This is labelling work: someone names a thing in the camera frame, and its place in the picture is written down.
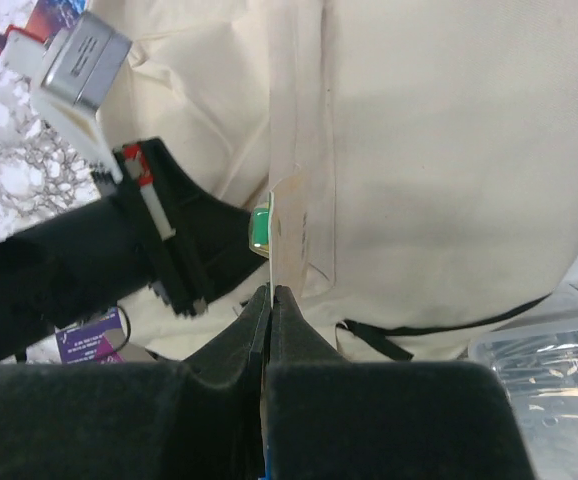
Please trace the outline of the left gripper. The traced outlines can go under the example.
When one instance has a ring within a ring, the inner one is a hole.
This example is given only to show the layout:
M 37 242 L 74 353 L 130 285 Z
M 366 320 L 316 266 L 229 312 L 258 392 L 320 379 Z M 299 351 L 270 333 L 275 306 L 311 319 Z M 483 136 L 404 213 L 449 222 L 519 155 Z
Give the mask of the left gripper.
M 205 313 L 264 263 L 249 249 L 250 212 L 196 184 L 159 138 L 113 149 L 93 179 L 132 225 L 149 288 L 177 315 Z

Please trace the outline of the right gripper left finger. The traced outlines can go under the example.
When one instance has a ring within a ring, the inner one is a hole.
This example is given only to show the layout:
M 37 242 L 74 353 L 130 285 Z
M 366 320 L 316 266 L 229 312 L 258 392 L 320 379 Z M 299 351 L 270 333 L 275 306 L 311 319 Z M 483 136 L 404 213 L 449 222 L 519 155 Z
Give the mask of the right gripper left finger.
M 256 479 L 270 294 L 183 361 L 0 364 L 0 479 Z

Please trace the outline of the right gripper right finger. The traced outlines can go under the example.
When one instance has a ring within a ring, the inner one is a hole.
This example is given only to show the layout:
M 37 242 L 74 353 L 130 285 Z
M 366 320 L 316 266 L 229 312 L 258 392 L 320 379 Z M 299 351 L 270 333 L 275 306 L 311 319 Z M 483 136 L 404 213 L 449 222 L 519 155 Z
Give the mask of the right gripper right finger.
M 530 479 L 495 375 L 465 361 L 351 363 L 274 292 L 266 370 L 271 479 Z

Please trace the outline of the cream canvas backpack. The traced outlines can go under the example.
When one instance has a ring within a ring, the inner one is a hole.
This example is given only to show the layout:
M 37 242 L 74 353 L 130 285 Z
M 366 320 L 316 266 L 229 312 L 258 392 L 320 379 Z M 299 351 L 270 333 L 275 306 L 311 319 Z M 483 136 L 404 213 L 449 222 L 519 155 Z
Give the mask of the cream canvas backpack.
M 91 1 L 132 48 L 98 113 L 251 209 L 293 167 L 306 319 L 451 359 L 578 256 L 578 1 Z

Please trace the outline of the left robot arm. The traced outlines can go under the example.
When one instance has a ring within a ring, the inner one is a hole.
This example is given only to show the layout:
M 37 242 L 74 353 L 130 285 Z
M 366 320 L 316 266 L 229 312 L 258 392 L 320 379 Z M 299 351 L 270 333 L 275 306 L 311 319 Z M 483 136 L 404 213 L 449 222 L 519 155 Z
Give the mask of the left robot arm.
M 158 138 L 114 152 L 138 178 L 93 179 L 99 200 L 0 241 L 0 360 L 143 287 L 194 317 L 262 264 L 247 210 L 198 186 Z

